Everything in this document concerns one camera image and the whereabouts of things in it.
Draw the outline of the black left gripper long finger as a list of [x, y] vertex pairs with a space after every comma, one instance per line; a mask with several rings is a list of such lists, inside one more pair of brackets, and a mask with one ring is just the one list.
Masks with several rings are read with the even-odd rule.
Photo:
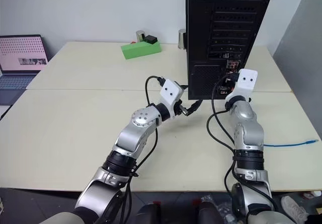
[[202, 100], [198, 100], [196, 102], [194, 102], [190, 108], [187, 109], [188, 114], [192, 114], [193, 112], [195, 112], [200, 105], [202, 104]]

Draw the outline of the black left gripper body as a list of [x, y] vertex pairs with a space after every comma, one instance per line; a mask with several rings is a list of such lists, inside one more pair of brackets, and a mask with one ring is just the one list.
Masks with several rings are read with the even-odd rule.
[[182, 100], [179, 99], [175, 104], [174, 104], [174, 113], [175, 113], [175, 116], [179, 116], [181, 114], [184, 114], [185, 116], [188, 116], [189, 115], [189, 111], [187, 108], [185, 108], [183, 105], [182, 105]]

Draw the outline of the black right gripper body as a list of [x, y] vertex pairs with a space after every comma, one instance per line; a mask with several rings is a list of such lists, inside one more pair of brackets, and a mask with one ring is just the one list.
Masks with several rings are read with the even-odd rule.
[[221, 84], [221, 94], [222, 95], [228, 95], [230, 94], [235, 87], [234, 82], [224, 82]]

